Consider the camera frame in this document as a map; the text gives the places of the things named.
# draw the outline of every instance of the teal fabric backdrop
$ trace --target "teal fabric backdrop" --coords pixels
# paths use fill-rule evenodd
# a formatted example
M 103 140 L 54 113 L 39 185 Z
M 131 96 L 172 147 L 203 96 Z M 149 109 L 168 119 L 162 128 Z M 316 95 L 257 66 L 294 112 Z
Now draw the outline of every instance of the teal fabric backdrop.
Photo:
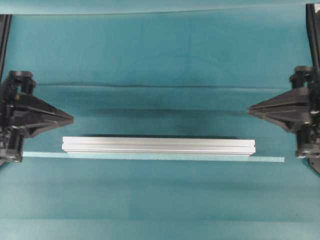
M 0 170 L 0 239 L 319 239 L 320 178 L 294 135 L 247 115 L 312 64 L 298 2 L 15 15 L 5 74 L 33 72 L 34 94 L 75 116 L 25 151 L 61 152 L 62 136 L 230 137 L 286 162 L 26 157 Z

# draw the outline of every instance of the black metal frame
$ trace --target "black metal frame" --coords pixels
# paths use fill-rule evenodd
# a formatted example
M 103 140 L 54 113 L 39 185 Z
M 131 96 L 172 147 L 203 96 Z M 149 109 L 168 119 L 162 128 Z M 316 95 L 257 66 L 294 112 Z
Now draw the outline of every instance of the black metal frame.
M 309 38 L 309 45 L 313 67 L 320 70 L 320 15 L 316 12 L 315 4 L 305 6 L 306 30 Z
M 0 83 L 2 80 L 4 66 L 5 66 L 10 23 L 11 23 L 11 15 L 0 15 L 0 40 L 1 40 L 0 42 Z M 0 167 L 4 163 L 5 163 L 4 161 L 0 160 Z

